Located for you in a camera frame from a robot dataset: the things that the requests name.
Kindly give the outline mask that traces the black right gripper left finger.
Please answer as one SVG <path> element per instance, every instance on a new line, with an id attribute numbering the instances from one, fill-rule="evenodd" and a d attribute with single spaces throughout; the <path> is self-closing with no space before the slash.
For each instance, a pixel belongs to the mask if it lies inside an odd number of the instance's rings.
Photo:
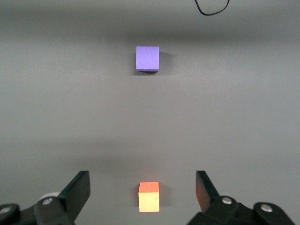
<path id="1" fill-rule="evenodd" d="M 75 225 L 90 196 L 90 174 L 80 171 L 57 196 L 46 196 L 20 210 L 15 203 L 0 205 L 0 225 Z"/>

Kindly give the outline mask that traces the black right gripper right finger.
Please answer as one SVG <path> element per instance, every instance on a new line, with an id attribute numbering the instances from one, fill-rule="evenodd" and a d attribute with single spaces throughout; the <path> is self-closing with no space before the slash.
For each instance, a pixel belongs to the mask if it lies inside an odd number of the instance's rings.
<path id="1" fill-rule="evenodd" d="M 250 209 L 232 197 L 220 195 L 205 171 L 196 172 L 195 193 L 201 212 L 187 225 L 295 225 L 275 204 L 257 202 Z"/>

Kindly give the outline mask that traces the orange cube block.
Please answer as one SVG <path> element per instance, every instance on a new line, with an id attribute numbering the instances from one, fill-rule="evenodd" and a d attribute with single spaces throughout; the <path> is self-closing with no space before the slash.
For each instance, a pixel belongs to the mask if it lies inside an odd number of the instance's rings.
<path id="1" fill-rule="evenodd" d="M 141 182 L 138 203 L 139 212 L 160 212 L 159 182 Z"/>

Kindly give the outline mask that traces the purple cube block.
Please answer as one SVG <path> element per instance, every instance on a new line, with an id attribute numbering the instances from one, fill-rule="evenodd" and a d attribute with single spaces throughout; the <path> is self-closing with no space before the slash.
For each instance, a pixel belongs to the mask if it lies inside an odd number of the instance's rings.
<path id="1" fill-rule="evenodd" d="M 159 46 L 136 47 L 136 70 L 140 72 L 159 71 Z"/>

